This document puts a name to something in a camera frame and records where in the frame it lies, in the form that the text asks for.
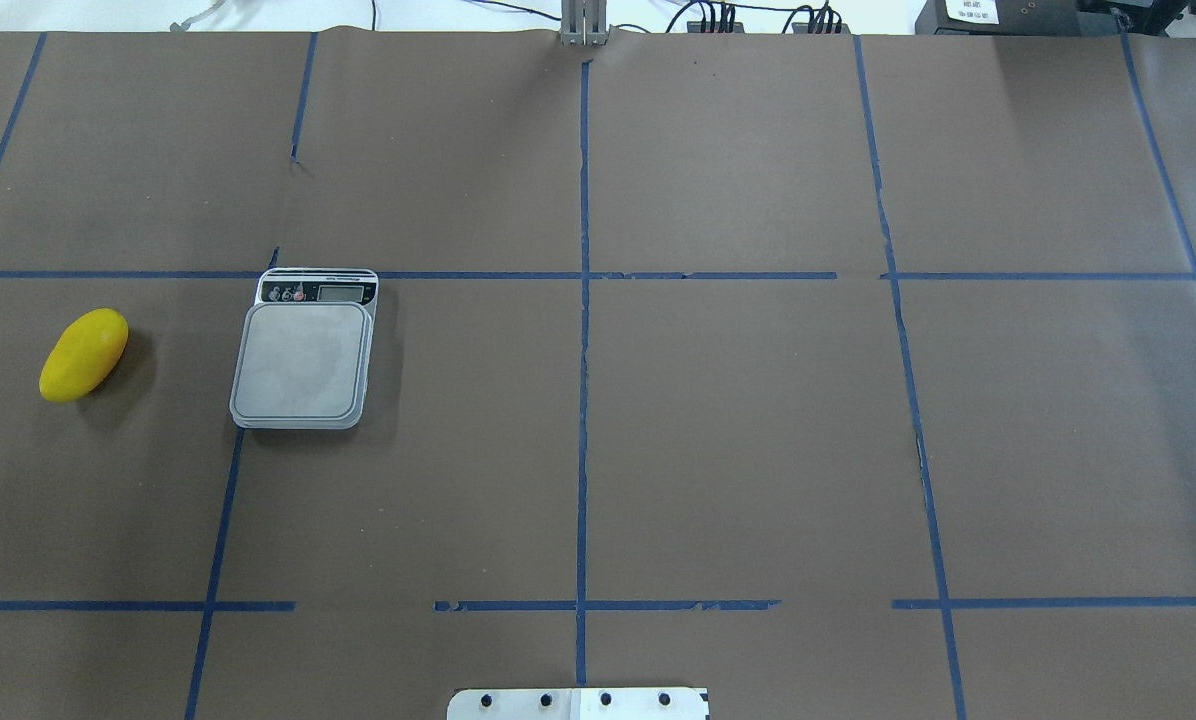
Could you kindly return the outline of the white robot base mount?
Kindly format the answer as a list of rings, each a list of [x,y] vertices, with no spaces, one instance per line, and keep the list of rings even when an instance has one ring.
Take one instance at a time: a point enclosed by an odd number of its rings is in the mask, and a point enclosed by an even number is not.
[[[447,719],[709,719],[691,687],[504,688],[454,692]]]

